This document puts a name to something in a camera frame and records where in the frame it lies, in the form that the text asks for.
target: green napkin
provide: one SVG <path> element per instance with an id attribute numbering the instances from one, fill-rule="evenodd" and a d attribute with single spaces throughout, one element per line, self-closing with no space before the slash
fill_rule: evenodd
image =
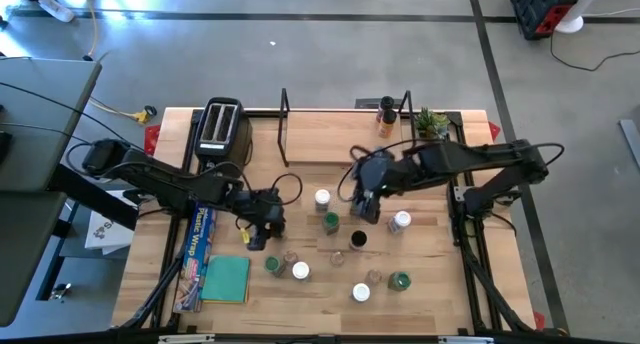
<path id="1" fill-rule="evenodd" d="M 244 303 L 248 280 L 249 258 L 211 256 L 200 299 L 209 302 Z"/>

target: concrete floor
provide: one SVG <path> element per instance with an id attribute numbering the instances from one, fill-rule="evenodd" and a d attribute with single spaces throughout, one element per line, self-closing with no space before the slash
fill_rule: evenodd
<path id="1" fill-rule="evenodd" d="M 84 0 L 61 1 L 85 7 Z M 221 95 L 251 107 L 275 107 L 281 87 L 288 89 L 295 107 L 349 108 L 355 98 L 400 96 L 410 89 L 419 106 L 484 109 L 490 120 L 500 122 L 473 21 L 148 20 L 122 14 L 470 16 L 469 0 L 92 1 L 98 10 L 111 9 L 98 20 L 96 57 L 108 55 L 94 96 L 123 111 L 147 104 L 160 111 L 202 106 Z M 611 12 L 637 3 L 596 0 L 591 11 Z M 480 4 L 486 16 L 512 15 L 508 0 Z M 19 11 L 31 8 L 29 3 L 19 5 Z M 79 59 L 91 46 L 90 19 L 64 24 L 12 16 L 13 9 L 5 14 L 9 25 L 0 33 L 0 50 L 9 55 Z M 640 55 L 614 59 L 598 72 L 586 73 L 556 62 L 548 40 L 524 41 L 514 24 L 486 26 L 517 136 L 534 143 L 558 141 L 567 148 L 551 166 L 548 179 L 532 190 L 570 329 L 578 337 L 637 342 L 640 265 L 634 259 L 640 236 L 635 225 L 640 173 L 617 120 L 636 113 Z M 592 24 L 554 40 L 559 56 L 592 66 L 608 54 L 637 50 L 638 39 L 637 25 Z M 142 144 L 143 129 L 131 121 L 91 107 L 87 112 Z M 157 118 L 151 124 L 159 122 Z M 94 140 L 106 133 L 81 121 L 76 135 Z M 547 313 L 519 205 L 513 217 L 534 309 Z M 107 328 L 122 268 L 121 262 L 65 263 L 60 280 L 81 283 L 82 289 L 65 303 L 38 303 L 31 288 L 15 323 L 0 329 L 0 337 Z"/>

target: potted plant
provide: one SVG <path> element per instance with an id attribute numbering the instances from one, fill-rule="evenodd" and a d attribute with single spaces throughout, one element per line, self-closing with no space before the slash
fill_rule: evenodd
<path id="1" fill-rule="evenodd" d="M 422 108 L 416 117 L 418 135 L 426 139 L 444 139 L 447 136 L 449 118 L 444 114 Z"/>

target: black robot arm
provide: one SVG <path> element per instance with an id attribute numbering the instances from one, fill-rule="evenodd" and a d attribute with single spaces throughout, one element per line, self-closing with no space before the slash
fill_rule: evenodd
<path id="1" fill-rule="evenodd" d="M 466 214 L 484 216 L 495 198 L 519 184 L 537 184 L 549 173 L 537 147 L 527 140 L 478 147 L 429 142 L 405 150 L 398 161 L 388 150 L 376 150 L 354 164 L 353 205 L 362 219 L 375 224 L 381 197 L 446 184 L 467 171 L 496 168 L 504 169 L 482 187 L 464 193 Z"/>
<path id="2" fill-rule="evenodd" d="M 153 195 L 162 208 L 184 216 L 189 215 L 195 202 L 231 212 L 256 228 L 247 248 L 263 250 L 267 239 L 281 237 L 284 231 L 278 188 L 242 190 L 242 181 L 216 170 L 222 165 L 193 175 L 111 139 L 94 142 L 82 162 L 83 169 L 93 177 L 122 179 L 137 187 L 137 198 L 129 196 L 134 202 L 140 202 L 140 196 Z"/>

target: wooden board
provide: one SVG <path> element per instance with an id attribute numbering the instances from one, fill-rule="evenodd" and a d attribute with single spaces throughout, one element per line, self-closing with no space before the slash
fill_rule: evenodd
<path id="1" fill-rule="evenodd" d="M 375 111 L 290 112 L 286 124 L 285 150 L 290 163 L 352 162 L 349 149 L 357 143 L 371 150 L 402 140 L 400 120 L 391 135 L 378 135 Z"/>
<path id="2" fill-rule="evenodd" d="M 191 111 L 167 109 L 156 149 L 158 159 L 176 166 L 182 162 Z M 485 112 L 462 111 L 462 114 L 467 142 L 472 145 L 490 142 Z M 213 254 L 242 255 L 251 259 L 249 302 L 243 305 L 205 304 L 201 313 L 183 314 L 181 327 L 197 325 L 199 332 L 213 333 L 378 335 L 455 334 L 460 327 L 471 329 L 462 259 L 458 249 L 451 244 L 444 187 L 383 200 L 380 223 L 364 224 L 349 216 L 348 205 L 335 198 L 338 181 L 348 166 L 292 165 L 285 168 L 276 144 L 277 120 L 252 119 L 252 125 L 254 153 L 245 170 L 252 187 L 269 187 L 276 176 L 294 172 L 304 181 L 303 195 L 285 207 L 285 239 L 269 240 L 267 249 L 262 252 L 248 252 L 233 225 L 235 218 L 229 213 L 221 213 Z M 405 127 L 408 124 L 403 124 L 398 131 L 401 138 L 410 133 Z M 495 171 L 479 172 L 475 175 L 476 183 L 482 184 L 493 175 Z M 292 198 L 298 188 L 292 178 L 282 180 L 278 187 L 285 201 Z M 313 193 L 319 188 L 331 191 L 331 208 L 339 213 L 342 223 L 340 231 L 331 237 L 323 234 L 321 216 L 314 209 Z M 350 195 L 351 188 L 347 183 L 343 195 Z M 386 222 L 401 209 L 412 214 L 413 223 L 407 232 L 392 236 Z M 508 217 L 508 212 L 498 212 Z M 113 324 L 131 317 L 155 285 L 168 223 L 169 218 L 162 214 L 145 217 L 138 223 Z M 369 235 L 365 250 L 359 253 L 348 250 L 348 236 L 356 229 Z M 513 232 L 504 223 L 488 219 L 485 235 L 496 285 L 523 321 L 533 326 L 533 313 Z M 284 278 L 277 279 L 264 271 L 263 261 L 267 255 L 281 255 L 287 250 L 297 252 L 301 260 L 310 264 L 310 282 L 297 282 L 289 272 Z M 346 262 L 341 268 L 329 265 L 329 255 L 334 250 L 345 253 Z M 392 271 L 405 270 L 410 273 L 413 284 L 406 292 L 397 293 L 381 283 L 373 288 L 368 302 L 358 304 L 349 299 L 349 293 L 353 284 L 362 281 L 369 269 L 382 271 L 385 279 Z M 173 292 L 173 289 L 168 291 L 171 295 L 165 302 L 165 320 L 170 314 Z M 479 298 L 484 308 L 483 318 L 488 324 L 486 298 L 481 290 Z"/>

